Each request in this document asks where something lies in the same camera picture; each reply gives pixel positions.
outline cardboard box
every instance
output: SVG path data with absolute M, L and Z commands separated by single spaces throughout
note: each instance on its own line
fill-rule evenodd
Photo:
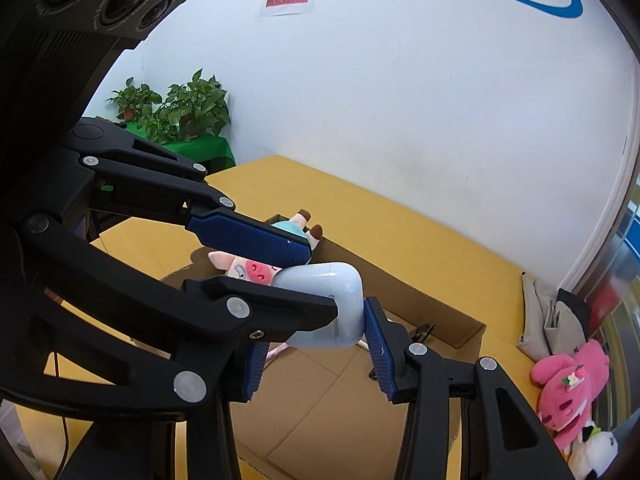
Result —
M 276 216 L 267 223 L 286 219 Z M 208 248 L 163 281 L 219 273 Z M 391 276 L 324 238 L 311 263 L 346 262 L 358 269 L 366 296 L 376 296 L 388 317 L 408 330 L 435 324 L 426 345 L 446 358 L 475 362 L 484 325 Z M 394 406 L 369 379 L 369 353 L 344 349 L 287 349 L 264 371 L 247 404 L 232 404 L 238 455 L 273 480 L 388 480 L 393 478 L 404 433 L 406 405 Z M 450 401 L 449 444 L 460 428 L 460 403 Z

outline gray fabric bag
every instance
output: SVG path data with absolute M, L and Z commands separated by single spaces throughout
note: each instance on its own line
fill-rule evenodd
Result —
M 31 476 L 35 480 L 47 480 L 24 434 L 15 404 L 8 400 L 0 401 L 0 431 Z
M 558 291 L 526 272 L 522 275 L 524 332 L 517 347 L 535 362 L 556 354 L 574 355 L 586 343 L 580 321 Z

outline stuffed toy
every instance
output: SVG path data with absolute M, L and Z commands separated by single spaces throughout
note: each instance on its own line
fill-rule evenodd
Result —
M 306 223 L 311 220 L 311 215 L 308 211 L 301 209 L 289 220 L 283 220 L 272 224 L 278 229 L 282 229 L 289 233 L 308 238 L 311 250 L 315 250 L 318 243 L 322 239 L 322 226 L 314 225 L 309 231 L 305 232 Z
M 280 267 L 273 267 L 261 262 L 235 256 L 234 254 L 213 251 L 209 253 L 209 260 L 220 270 L 225 271 L 225 276 L 247 280 L 248 282 L 271 285 L 273 277 Z
M 306 237 L 311 245 L 311 250 L 314 250 L 322 239 L 322 227 L 315 225 L 309 229 L 309 231 L 305 232 L 304 229 L 309 220 L 311 220 L 311 215 L 304 209 L 301 209 L 289 220 L 276 222 L 273 225 L 289 233 Z M 210 252 L 209 260 L 211 260 L 211 263 L 217 269 L 224 270 L 225 276 L 247 280 L 248 282 L 261 283 L 262 285 L 271 285 L 276 272 L 281 270 L 280 267 L 269 266 L 241 256 L 224 253 L 223 251 Z
M 559 354 L 538 361 L 531 378 L 544 384 L 538 417 L 556 432 L 558 449 L 567 450 L 590 420 L 591 403 L 609 380 L 609 357 L 592 339 L 573 357 Z
M 618 442 L 610 431 L 601 431 L 592 420 L 582 428 L 572 444 L 569 469 L 575 480 L 595 480 L 618 454 Z

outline wooden table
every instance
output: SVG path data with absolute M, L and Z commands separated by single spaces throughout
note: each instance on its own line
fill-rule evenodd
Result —
M 211 175 L 207 181 L 231 197 L 238 212 L 253 218 L 290 216 L 307 209 L 312 223 L 322 224 L 332 241 L 484 323 L 481 354 L 495 357 L 526 399 L 536 405 L 539 389 L 529 379 L 532 361 L 514 346 L 524 326 L 521 269 L 404 206 L 280 156 Z M 94 244 L 155 278 L 188 265 L 191 253 L 200 247 L 198 239 L 179 226 L 141 219 L 111 228 Z M 64 359 L 60 364 L 63 376 L 100 380 Z M 64 447 L 60 419 L 25 408 L 18 412 L 33 451 L 50 477 Z M 74 448 L 89 423 L 70 421 L 69 426 Z M 177 441 L 177 479 L 182 480 L 186 478 L 184 425 Z M 262 478 L 245 464 L 241 466 L 244 480 Z M 448 478 L 459 477 L 457 439 Z

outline pink plush toy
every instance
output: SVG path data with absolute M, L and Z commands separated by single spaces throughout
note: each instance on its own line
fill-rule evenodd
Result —
M 590 420 L 591 403 L 609 380 L 609 357 L 592 339 L 574 357 L 561 354 L 538 361 L 531 378 L 545 385 L 538 417 L 556 432 L 556 446 L 565 450 Z
M 280 267 L 247 260 L 222 251 L 209 253 L 209 260 L 217 269 L 224 270 L 226 276 L 247 280 L 248 282 L 261 283 L 262 285 L 271 285 L 276 272 L 281 270 Z
M 304 231 L 306 223 L 311 220 L 309 212 L 301 209 L 289 220 L 276 222 L 275 227 L 285 231 L 305 236 L 309 240 L 311 250 L 314 250 L 322 238 L 322 227 L 314 225 L 309 231 Z M 273 277 L 276 275 L 280 267 L 272 267 L 267 264 L 247 260 L 234 254 L 223 253 L 222 251 L 213 251 L 209 253 L 209 260 L 220 270 L 225 271 L 226 276 L 247 280 L 248 282 L 261 283 L 263 285 L 271 285 Z

